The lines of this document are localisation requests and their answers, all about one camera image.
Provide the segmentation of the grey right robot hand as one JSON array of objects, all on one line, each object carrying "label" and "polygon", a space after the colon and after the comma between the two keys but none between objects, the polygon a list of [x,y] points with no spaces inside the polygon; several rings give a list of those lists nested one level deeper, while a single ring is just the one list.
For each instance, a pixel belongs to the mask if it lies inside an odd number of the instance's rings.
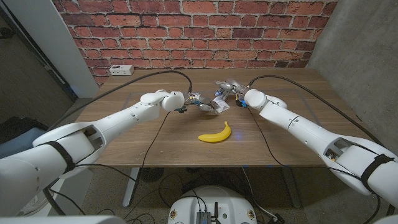
[{"label": "grey right robot hand", "polygon": [[219,89],[215,92],[215,96],[219,96],[222,100],[225,100],[229,95],[234,94],[236,104],[239,107],[247,107],[244,96],[249,91],[249,87],[231,78],[224,82],[215,81],[215,84],[219,86]]}]

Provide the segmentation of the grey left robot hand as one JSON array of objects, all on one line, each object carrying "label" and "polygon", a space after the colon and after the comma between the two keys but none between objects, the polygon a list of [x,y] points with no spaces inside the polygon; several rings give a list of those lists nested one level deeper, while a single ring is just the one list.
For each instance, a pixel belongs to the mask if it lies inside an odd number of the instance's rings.
[{"label": "grey left robot hand", "polygon": [[218,103],[216,103],[214,100],[211,100],[208,97],[205,97],[201,95],[200,93],[184,93],[184,98],[185,98],[185,105],[195,105],[198,106],[199,109],[205,112],[210,112],[213,114],[218,114],[219,112],[217,109],[219,109]]}]

